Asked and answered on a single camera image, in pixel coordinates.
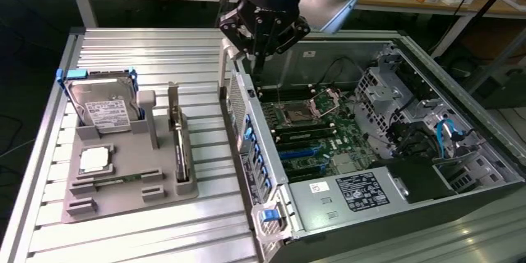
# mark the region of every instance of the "circuit board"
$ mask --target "circuit board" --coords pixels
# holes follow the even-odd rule
[[[280,143],[280,139],[276,140],[276,149],[280,158],[283,157],[281,164],[289,182],[363,170],[377,159],[371,146],[361,137],[361,131],[349,114],[351,111],[341,101],[339,105],[319,118],[312,112],[307,112],[308,100],[261,104],[267,124],[273,132],[301,127],[303,133],[296,132],[297,135],[309,135],[309,126],[316,128],[312,131],[323,131],[319,139],[288,137],[289,141],[285,144]],[[328,95],[321,94],[315,98],[315,107],[321,113],[333,106],[333,99]],[[304,157],[284,159],[285,155],[289,156],[297,151],[309,153]]]

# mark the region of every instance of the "gray 3d printed tray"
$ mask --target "gray 3d printed tray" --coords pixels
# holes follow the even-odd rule
[[[185,117],[182,153],[188,165],[186,182],[176,181],[176,133],[169,131],[168,116],[154,117],[157,149],[152,149],[146,121],[134,121],[130,125],[132,131],[104,134],[100,138],[92,127],[76,128],[62,223],[137,211],[197,196]],[[80,171],[80,155],[96,147],[109,151],[108,165],[96,172]]]

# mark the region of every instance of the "hard drive label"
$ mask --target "hard drive label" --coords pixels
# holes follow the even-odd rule
[[[129,125],[124,100],[86,102],[88,113],[97,129]]]
[[[389,203],[371,172],[336,179],[336,183],[351,211],[359,212]]]

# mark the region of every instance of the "floor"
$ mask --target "floor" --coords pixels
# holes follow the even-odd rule
[[[209,28],[217,4],[164,0],[92,0],[104,27]],[[449,17],[360,11],[344,29],[404,30],[425,49]],[[0,155],[34,139],[66,32],[81,26],[73,0],[0,0]],[[0,156],[0,237],[9,219],[32,143]]]

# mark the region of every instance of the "aluminum extrusion table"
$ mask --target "aluminum extrusion table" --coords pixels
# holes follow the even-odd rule
[[[158,114],[180,83],[200,196],[181,204],[61,224],[76,114],[53,86],[0,262],[255,263],[255,245],[217,100],[219,30],[90,29],[69,36],[61,68],[137,70]],[[328,262],[515,262],[526,256],[526,188],[462,219],[325,258]]]

